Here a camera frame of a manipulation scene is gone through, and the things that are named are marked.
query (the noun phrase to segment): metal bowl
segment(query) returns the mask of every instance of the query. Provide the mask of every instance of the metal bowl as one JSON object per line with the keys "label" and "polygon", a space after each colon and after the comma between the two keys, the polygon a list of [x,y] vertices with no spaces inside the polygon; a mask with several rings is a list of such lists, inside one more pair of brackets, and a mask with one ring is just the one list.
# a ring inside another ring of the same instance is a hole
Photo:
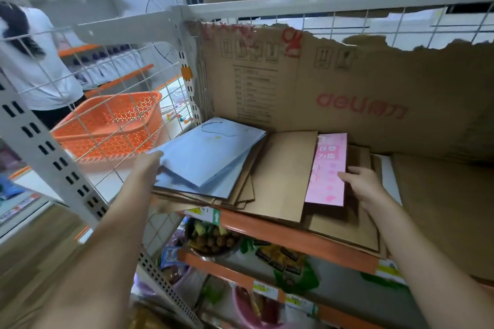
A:
{"label": "metal bowl", "polygon": [[[200,221],[200,220],[196,220],[193,217],[189,217],[189,219],[187,220],[187,223],[185,224],[184,233],[185,233],[185,242],[186,243],[190,240],[190,238],[192,237],[192,233],[194,232],[194,221]],[[217,261],[219,259],[226,259],[227,257],[230,257],[235,252],[237,252],[240,249],[240,246],[242,245],[242,242],[244,241],[244,239],[245,239],[245,237],[243,237],[243,236],[239,237],[237,240],[237,243],[235,245],[233,245],[233,247],[231,247],[231,248],[227,248],[226,246],[222,247],[221,251],[215,255],[205,254],[205,253],[198,251],[198,250],[196,250],[190,246],[187,246],[187,248],[192,253],[199,256],[202,260]]]}

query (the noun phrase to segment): pink cardboard piece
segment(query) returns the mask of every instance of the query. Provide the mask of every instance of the pink cardboard piece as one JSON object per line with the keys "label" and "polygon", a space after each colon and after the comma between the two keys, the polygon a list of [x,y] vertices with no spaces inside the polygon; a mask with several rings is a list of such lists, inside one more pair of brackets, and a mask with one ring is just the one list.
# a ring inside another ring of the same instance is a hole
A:
{"label": "pink cardboard piece", "polygon": [[306,203],[343,206],[345,184],[337,173],[346,169],[346,143],[346,133],[318,135]]}

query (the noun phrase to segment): wooden floor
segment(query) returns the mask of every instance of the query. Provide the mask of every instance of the wooden floor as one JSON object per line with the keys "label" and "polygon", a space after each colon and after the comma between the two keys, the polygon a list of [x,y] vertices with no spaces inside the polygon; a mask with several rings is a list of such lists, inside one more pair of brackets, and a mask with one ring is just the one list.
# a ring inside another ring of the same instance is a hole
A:
{"label": "wooden floor", "polygon": [[52,205],[0,245],[0,329],[27,329],[81,251],[85,224]]}

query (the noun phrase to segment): orange plastic basket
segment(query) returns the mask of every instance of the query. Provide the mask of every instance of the orange plastic basket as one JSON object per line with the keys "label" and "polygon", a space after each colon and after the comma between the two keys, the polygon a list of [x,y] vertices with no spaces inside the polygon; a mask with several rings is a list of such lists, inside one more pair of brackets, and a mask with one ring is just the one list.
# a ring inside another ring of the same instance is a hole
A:
{"label": "orange plastic basket", "polygon": [[156,131],[163,124],[161,97],[159,92],[93,97],[81,103],[51,133],[82,163],[146,152],[154,147],[159,135]]}

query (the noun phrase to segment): forearm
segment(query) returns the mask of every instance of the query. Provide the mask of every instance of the forearm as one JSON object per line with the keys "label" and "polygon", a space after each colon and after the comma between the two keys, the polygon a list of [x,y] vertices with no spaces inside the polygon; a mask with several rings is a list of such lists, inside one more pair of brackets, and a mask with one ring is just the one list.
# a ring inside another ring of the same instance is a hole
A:
{"label": "forearm", "polygon": [[432,329],[494,327],[494,302],[417,228],[391,197],[368,208]]}
{"label": "forearm", "polygon": [[127,178],[36,329],[120,328],[146,225],[150,184]]}

